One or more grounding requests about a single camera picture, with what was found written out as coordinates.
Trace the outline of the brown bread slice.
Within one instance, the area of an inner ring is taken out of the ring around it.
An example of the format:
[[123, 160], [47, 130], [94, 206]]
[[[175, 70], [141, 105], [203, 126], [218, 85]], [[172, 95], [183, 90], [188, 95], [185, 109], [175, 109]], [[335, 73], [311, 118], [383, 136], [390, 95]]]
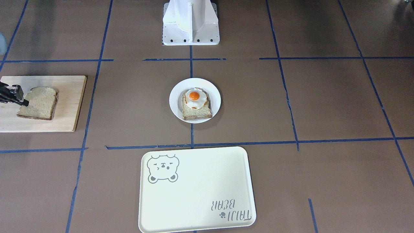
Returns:
[[53, 112], [58, 101], [58, 91], [53, 88], [34, 87], [26, 95], [28, 106], [21, 106], [16, 116], [37, 120], [52, 120]]

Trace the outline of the wooden cutting board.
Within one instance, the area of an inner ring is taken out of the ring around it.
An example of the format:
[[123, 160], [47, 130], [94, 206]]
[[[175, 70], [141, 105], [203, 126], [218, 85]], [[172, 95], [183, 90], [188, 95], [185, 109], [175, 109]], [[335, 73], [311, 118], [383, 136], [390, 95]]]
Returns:
[[28, 106], [2, 103], [1, 132], [74, 132], [87, 77], [3, 76], [6, 84], [18, 84]]

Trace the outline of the fried egg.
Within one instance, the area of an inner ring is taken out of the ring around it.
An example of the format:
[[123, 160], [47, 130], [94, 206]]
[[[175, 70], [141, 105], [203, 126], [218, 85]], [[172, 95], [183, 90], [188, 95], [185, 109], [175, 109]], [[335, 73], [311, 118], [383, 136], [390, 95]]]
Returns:
[[189, 89], [184, 94], [184, 103], [191, 109], [200, 109], [207, 104], [208, 97], [206, 92], [201, 88]]

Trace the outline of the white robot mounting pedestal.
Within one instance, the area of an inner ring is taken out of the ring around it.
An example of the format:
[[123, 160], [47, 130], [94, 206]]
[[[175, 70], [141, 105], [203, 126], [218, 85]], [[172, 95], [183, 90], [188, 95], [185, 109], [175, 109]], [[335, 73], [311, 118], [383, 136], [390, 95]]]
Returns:
[[207, 46], [220, 42], [217, 6], [210, 0], [170, 0], [164, 4], [162, 43]]

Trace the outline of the bottom toast slice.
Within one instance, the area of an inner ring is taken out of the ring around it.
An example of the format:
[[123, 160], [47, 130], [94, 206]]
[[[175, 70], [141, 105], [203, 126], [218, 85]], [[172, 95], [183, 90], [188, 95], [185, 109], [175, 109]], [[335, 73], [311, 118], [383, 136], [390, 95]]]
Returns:
[[187, 107], [184, 103], [184, 94], [188, 90], [184, 91], [182, 94], [182, 118], [184, 120], [199, 120], [199, 119], [212, 118], [212, 111], [210, 109], [210, 99], [209, 99], [207, 92], [205, 91], [208, 97], [207, 104], [204, 105], [200, 109], [191, 109]]

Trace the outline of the cream bear serving tray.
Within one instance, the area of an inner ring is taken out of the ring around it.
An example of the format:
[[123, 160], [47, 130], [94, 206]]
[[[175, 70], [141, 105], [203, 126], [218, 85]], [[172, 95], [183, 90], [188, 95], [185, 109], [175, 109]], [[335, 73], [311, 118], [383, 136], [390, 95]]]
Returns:
[[257, 218], [247, 151], [151, 151], [141, 159], [138, 227], [170, 233], [249, 227]]

